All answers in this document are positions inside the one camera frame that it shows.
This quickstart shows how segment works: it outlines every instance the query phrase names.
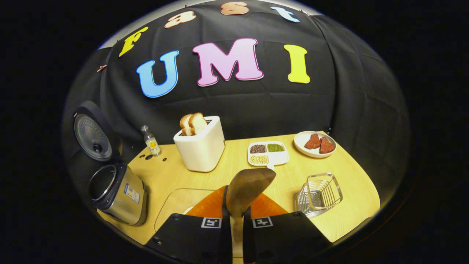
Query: black cloth backdrop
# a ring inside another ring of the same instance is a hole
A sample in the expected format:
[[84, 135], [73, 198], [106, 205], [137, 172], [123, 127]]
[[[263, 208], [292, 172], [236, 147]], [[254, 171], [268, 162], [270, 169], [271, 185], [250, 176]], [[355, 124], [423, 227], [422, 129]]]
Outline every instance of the black cloth backdrop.
[[[84, 195], [89, 177], [99, 166], [80, 151], [73, 133], [76, 107], [92, 100], [121, 138], [126, 162], [145, 147], [142, 125], [149, 126], [159, 144], [173, 144], [179, 120], [187, 113], [219, 116], [227, 140], [331, 127], [331, 136], [368, 173], [384, 205], [406, 170], [410, 136], [404, 98], [386, 64], [359, 37], [326, 16], [310, 17], [285, 8], [300, 19], [294, 23], [270, 9], [280, 5], [260, 1], [245, 1], [247, 14], [226, 16], [220, 12], [225, 2], [190, 6], [146, 24], [149, 29], [122, 57], [125, 38], [91, 55], [71, 88], [62, 123], [66, 162], [78, 192]], [[164, 28], [169, 18], [186, 11], [197, 18]], [[213, 70], [218, 83], [198, 86], [199, 58], [192, 48], [213, 42], [227, 54], [240, 38], [258, 41], [256, 58], [264, 77], [237, 80], [235, 66], [229, 81]], [[285, 44], [307, 50], [308, 84], [288, 80], [291, 67]], [[177, 85], [162, 97], [146, 97], [136, 69], [154, 60], [154, 81], [163, 83], [166, 72], [159, 58], [173, 50], [179, 51]], [[96, 72], [104, 64], [107, 67]]]

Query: wire basket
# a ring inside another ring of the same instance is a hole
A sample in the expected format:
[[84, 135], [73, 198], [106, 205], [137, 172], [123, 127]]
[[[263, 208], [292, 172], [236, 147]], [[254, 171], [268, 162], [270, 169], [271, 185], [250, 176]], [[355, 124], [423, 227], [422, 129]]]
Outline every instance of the wire basket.
[[342, 199], [339, 184], [332, 173], [308, 176], [295, 198], [297, 210], [307, 217], [318, 216], [330, 210]]

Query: wooden table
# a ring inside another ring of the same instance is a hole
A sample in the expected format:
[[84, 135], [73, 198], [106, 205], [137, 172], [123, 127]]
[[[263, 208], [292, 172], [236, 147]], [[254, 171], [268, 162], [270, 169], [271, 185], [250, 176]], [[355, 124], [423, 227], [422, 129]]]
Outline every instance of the wooden table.
[[150, 160], [139, 158], [149, 155], [148, 148], [130, 163], [131, 170], [144, 181], [148, 190], [148, 216], [141, 226], [120, 224], [98, 210], [126, 235], [141, 244], [155, 234], [157, 219], [167, 197], [180, 188], [215, 190], [229, 185], [237, 172], [254, 168], [247, 160], [248, 145], [258, 141], [277, 140], [285, 144], [290, 155], [288, 163], [275, 166], [275, 180], [264, 194], [288, 212], [294, 212], [294, 196], [309, 175], [331, 172], [336, 177], [342, 191], [343, 201], [331, 210], [310, 218], [311, 222], [331, 242], [338, 240], [357, 227], [366, 218], [374, 216], [380, 207], [378, 192], [360, 165], [339, 145], [335, 152], [326, 158], [312, 158], [300, 153], [293, 142], [295, 135], [281, 135], [253, 139], [227, 140], [225, 150], [217, 167], [211, 172], [189, 171], [184, 166], [176, 145], [160, 145], [162, 154]]

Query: white plate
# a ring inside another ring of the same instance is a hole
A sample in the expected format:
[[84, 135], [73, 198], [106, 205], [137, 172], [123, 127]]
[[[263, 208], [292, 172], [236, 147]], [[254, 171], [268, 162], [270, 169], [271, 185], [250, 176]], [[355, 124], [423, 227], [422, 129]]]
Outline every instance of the white plate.
[[[282, 146], [284, 151], [269, 152], [269, 150], [267, 148], [268, 144], [279, 144], [280, 146]], [[253, 145], [264, 145], [265, 146], [265, 152], [264, 153], [251, 153], [250, 151], [251, 151], [251, 147]], [[254, 155], [257, 155], [257, 156], [267, 155], [267, 157], [269, 159], [269, 163], [268, 164], [252, 164], [251, 160], [250, 160], [250, 157], [254, 156]], [[254, 143], [249, 144], [249, 146], [248, 146], [248, 162], [249, 162], [249, 164], [251, 164], [253, 166], [259, 166], [259, 167], [267, 166], [267, 168], [273, 170], [274, 165], [285, 164], [289, 160], [290, 160], [290, 155], [288, 154], [287, 148], [280, 141], [254, 142]]]
[[[334, 150], [329, 152], [329, 153], [321, 154], [321, 153], [319, 153], [320, 148], [313, 148], [313, 149], [305, 148], [304, 145], [306, 144], [306, 142], [308, 142], [310, 140], [312, 134], [318, 134], [319, 139], [321, 139], [323, 137], [326, 137], [329, 140], [329, 142], [332, 145], [334, 145]], [[324, 133], [321, 133], [321, 132], [316, 132], [316, 131], [303, 131], [303, 132], [300, 132], [300, 133], [296, 134], [294, 141], [295, 141], [296, 148], [301, 153], [303, 153], [307, 156], [310, 156], [310, 157], [314, 157], [314, 158], [328, 157], [328, 156], [332, 155], [332, 153], [334, 153], [334, 151], [337, 148], [337, 144], [335, 143], [335, 140], [333, 138], [331, 138], [327, 134], [324, 134]]]

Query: toaster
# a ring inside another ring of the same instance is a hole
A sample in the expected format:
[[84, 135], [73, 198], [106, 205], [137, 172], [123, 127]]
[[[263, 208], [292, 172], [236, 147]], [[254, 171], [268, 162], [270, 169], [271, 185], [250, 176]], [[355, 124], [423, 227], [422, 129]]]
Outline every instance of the toaster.
[[184, 165], [190, 171], [212, 171], [225, 149], [220, 117], [205, 116], [204, 119], [207, 126], [200, 134], [184, 136], [182, 130], [179, 130], [173, 138]]

